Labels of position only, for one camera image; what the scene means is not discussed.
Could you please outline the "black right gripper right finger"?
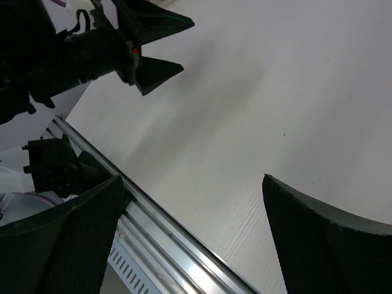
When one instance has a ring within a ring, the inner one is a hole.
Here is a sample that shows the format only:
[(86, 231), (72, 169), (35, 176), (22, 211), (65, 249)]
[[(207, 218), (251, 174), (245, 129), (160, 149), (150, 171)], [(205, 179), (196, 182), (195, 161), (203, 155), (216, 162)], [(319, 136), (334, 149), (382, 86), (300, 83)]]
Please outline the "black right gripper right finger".
[(391, 226), (333, 207), (271, 175), (263, 202), (288, 293), (391, 293)]

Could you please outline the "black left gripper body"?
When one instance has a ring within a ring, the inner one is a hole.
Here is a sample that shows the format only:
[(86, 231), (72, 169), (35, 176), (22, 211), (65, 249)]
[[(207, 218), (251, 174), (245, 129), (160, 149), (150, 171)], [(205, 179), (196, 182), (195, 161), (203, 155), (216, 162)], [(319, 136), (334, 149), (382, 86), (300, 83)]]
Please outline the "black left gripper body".
[(102, 8), (75, 11), (77, 24), (58, 33), (64, 42), (73, 74), (81, 84), (116, 72), (122, 82), (136, 84), (136, 69), (141, 65), (140, 48), (115, 29)]

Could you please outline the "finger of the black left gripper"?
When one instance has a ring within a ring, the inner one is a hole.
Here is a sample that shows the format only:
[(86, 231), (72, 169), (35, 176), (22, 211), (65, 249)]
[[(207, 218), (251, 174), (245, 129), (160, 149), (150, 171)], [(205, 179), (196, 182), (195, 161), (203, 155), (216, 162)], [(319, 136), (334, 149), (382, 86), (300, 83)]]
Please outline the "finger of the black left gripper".
[(175, 62), (143, 57), (141, 66), (135, 70), (135, 86), (145, 96), (183, 70), (184, 67)]
[(127, 40), (145, 45), (194, 26), (189, 17), (161, 8), (149, 1), (115, 1), (119, 30)]

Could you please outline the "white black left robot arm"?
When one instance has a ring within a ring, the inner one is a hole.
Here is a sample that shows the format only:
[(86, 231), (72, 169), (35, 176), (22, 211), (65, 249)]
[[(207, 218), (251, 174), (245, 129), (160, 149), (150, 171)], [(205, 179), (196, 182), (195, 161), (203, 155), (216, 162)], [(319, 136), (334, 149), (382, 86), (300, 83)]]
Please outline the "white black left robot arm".
[(149, 1), (115, 1), (118, 25), (100, 1), (67, 1), (75, 18), (57, 31), (42, 1), (1, 2), (1, 123), (54, 108), (52, 98), (115, 72), (147, 95), (183, 71), (182, 65), (143, 56), (148, 43), (183, 32), (194, 22)]

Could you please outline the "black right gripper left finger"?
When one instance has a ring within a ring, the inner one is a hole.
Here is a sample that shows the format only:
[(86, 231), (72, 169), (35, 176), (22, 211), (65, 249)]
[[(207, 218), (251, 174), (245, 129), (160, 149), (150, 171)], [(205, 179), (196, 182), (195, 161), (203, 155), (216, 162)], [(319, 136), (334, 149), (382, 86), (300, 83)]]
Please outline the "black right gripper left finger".
[(99, 293), (121, 215), (114, 176), (60, 205), (1, 227), (1, 293)]

